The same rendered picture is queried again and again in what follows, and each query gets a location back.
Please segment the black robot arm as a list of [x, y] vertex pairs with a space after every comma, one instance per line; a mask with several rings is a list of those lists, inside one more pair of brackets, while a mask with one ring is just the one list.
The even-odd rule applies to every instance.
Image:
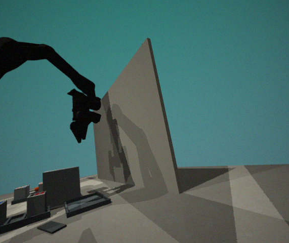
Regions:
[[81, 93], [76, 89], [72, 89], [68, 92], [68, 95], [72, 95], [73, 105], [77, 103], [85, 104], [88, 106], [87, 111], [89, 109], [100, 109], [101, 98], [95, 95], [95, 84], [71, 67], [58, 55], [54, 48], [45, 44], [17, 42], [9, 37], [0, 37], [0, 79], [5, 73], [17, 68], [28, 60], [41, 59], [50, 61], [82, 91]]

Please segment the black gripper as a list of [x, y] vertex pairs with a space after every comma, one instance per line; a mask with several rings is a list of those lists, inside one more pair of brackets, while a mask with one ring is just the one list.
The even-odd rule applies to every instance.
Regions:
[[88, 125], [92, 122], [93, 113], [87, 111], [88, 106], [85, 104], [77, 103], [73, 105], [73, 119], [70, 125], [76, 140], [81, 143], [81, 139], [86, 139]]

